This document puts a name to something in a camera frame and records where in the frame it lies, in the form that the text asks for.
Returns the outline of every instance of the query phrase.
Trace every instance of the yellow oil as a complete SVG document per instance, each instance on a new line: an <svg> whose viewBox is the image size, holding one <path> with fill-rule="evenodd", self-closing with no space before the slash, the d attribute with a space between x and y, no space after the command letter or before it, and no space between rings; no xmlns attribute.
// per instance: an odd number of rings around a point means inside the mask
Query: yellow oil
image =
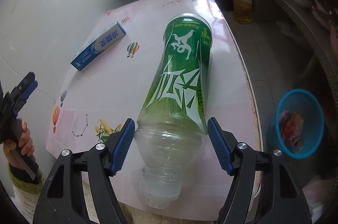
<svg viewBox="0 0 338 224"><path fill-rule="evenodd" d="M249 24L252 22L252 4L234 0L234 20L239 24Z"/></svg>

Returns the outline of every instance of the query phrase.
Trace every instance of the green bottle label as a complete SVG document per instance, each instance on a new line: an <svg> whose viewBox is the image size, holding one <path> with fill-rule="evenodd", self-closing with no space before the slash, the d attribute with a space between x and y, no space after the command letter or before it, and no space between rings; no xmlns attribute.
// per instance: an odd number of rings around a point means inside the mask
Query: green bottle label
<svg viewBox="0 0 338 224"><path fill-rule="evenodd" d="M164 122L178 118L179 122L185 123L182 124L184 127L191 127L193 121L195 128L191 129L207 133L203 104L206 94L202 87L207 80L211 31L197 15L181 16L167 26L164 42L162 64L140 116L155 114L166 119Z"/></svg>

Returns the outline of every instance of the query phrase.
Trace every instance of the table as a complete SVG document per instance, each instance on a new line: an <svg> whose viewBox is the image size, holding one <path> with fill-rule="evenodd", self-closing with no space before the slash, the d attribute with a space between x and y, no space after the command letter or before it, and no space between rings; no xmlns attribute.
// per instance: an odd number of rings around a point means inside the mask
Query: table
<svg viewBox="0 0 338 224"><path fill-rule="evenodd" d="M206 119L216 117L220 126L231 131L239 141L261 150L259 118L249 76L238 47L214 0L140 0L107 12L88 39L118 20L126 36L111 45L81 72L70 67L55 106L60 116L51 120L47 150L55 157L65 149L88 150L99 139L95 127L99 119L115 129L127 118L137 120L164 49L163 33L172 17L194 13L205 18L212 28L213 44L209 63L209 91ZM127 48L137 42L134 57ZM144 163L132 142L124 166L111 179L119 201L135 208L169 217L216 220L223 206L232 178L220 168L209 138L200 159L185 174L179 199L166 209L146 205L138 190ZM256 179L259 188L260 178Z"/></svg>

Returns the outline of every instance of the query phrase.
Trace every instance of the person's arm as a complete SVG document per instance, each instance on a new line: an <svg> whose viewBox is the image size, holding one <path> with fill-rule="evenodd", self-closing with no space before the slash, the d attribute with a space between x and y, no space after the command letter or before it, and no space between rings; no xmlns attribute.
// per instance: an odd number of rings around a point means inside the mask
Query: person's arm
<svg viewBox="0 0 338 224"><path fill-rule="evenodd" d="M33 140L30 137L30 131L27 129L27 123L22 121L22 136L19 139L19 147L22 147L21 153L28 156L34 152ZM3 151L8 160L8 172L13 183L15 197L12 198L13 203L19 212L27 219L29 223L33 222L33 216L38 197L40 195L44 177L41 171L35 180L26 173L20 163L16 160L11 150L15 149L16 144L12 140L5 140L3 143Z"/></svg>

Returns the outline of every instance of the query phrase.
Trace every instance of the floor tile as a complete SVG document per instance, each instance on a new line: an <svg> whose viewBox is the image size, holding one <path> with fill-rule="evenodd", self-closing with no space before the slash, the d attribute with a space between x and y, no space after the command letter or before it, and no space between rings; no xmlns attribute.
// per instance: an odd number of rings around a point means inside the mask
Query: floor tile
<svg viewBox="0 0 338 224"><path fill-rule="evenodd" d="M231 21L233 21L233 18L232 18L233 17L233 11L226 11L226 10L224 10L224 11L222 11L222 14L223 14L225 20L228 22L228 24Z"/></svg>
<svg viewBox="0 0 338 224"><path fill-rule="evenodd" d="M269 100L273 101L273 94L267 80L251 81L253 92L256 100Z"/></svg>
<svg viewBox="0 0 338 224"><path fill-rule="evenodd" d="M237 30L235 32L236 32L236 36L235 34L234 36L235 36L237 44L248 44L248 43L255 42L255 39L253 39L249 28L242 30L241 32L238 32Z"/></svg>
<svg viewBox="0 0 338 224"><path fill-rule="evenodd" d="M274 106L277 109L284 94L293 89L292 81L288 79L269 79L268 82L272 91Z"/></svg>
<svg viewBox="0 0 338 224"><path fill-rule="evenodd" d="M267 34L271 23L256 23L255 21L248 25L250 28L251 38L256 43L267 42L269 36Z"/></svg>
<svg viewBox="0 0 338 224"><path fill-rule="evenodd" d="M256 99L262 136L266 135L268 126L275 113L274 103L271 100Z"/></svg>
<svg viewBox="0 0 338 224"><path fill-rule="evenodd" d="M257 47L254 43L239 44L239 50L243 56L246 69L248 70L251 81L266 80L267 76L263 63L258 54Z"/></svg>
<svg viewBox="0 0 338 224"><path fill-rule="evenodd" d="M278 56L272 50L271 46L267 43L257 43L256 46L268 79L284 78L282 63L278 61Z"/></svg>
<svg viewBox="0 0 338 224"><path fill-rule="evenodd" d="M269 145L269 143L266 140L266 135L262 136L263 141L263 152L269 153L273 150L273 148Z"/></svg>
<svg viewBox="0 0 338 224"><path fill-rule="evenodd" d="M318 149L311 156L303 159L295 159L286 156L301 187L304 187L312 177L318 174L320 165L322 164L320 155L321 151Z"/></svg>

